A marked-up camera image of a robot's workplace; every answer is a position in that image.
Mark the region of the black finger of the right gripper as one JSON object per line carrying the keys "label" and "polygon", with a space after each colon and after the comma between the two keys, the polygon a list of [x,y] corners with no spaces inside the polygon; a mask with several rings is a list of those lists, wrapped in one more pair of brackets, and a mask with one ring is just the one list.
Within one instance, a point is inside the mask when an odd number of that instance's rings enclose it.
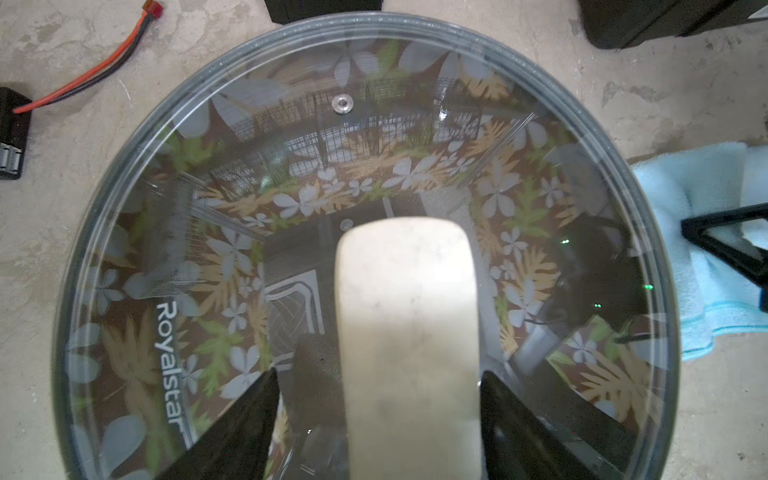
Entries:
{"label": "black finger of the right gripper", "polygon": [[690,243],[714,255],[745,279],[760,288],[759,309],[767,311],[767,250],[755,247],[749,253],[746,247],[734,247],[709,233],[718,227],[741,226],[753,220],[767,219],[767,204],[711,213],[681,221],[682,236]]}

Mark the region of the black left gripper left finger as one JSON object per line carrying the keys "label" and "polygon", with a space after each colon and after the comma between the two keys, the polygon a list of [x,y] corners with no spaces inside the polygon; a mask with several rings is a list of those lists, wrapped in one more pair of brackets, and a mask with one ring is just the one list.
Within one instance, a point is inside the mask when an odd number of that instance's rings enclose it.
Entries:
{"label": "black left gripper left finger", "polygon": [[262,374],[161,479],[261,479],[277,417],[274,369]]}

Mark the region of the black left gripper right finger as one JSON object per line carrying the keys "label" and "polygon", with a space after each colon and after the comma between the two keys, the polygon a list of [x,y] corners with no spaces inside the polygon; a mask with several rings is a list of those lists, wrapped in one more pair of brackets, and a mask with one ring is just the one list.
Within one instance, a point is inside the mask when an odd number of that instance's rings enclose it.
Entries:
{"label": "black left gripper right finger", "polygon": [[493,372],[482,374],[480,419],[490,479],[595,479]]}

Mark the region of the light blue cloth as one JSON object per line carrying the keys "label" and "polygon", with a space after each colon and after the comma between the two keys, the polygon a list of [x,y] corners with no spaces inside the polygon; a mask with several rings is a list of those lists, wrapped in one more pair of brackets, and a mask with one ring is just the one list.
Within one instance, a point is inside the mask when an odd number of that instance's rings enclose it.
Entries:
{"label": "light blue cloth", "polygon": [[632,167],[665,243],[682,357],[767,329],[767,148],[720,143]]}

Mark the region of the glass pot lid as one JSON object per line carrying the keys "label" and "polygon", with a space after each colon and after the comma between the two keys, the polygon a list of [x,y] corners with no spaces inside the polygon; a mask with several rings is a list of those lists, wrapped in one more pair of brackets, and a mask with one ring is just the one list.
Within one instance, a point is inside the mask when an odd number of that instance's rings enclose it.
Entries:
{"label": "glass pot lid", "polygon": [[261,479],[490,479],[486,371],[595,479],[671,446],[636,177],[550,75],[430,19],[302,21],[182,84],[96,188],[57,320],[69,479],[161,479],[271,369]]}

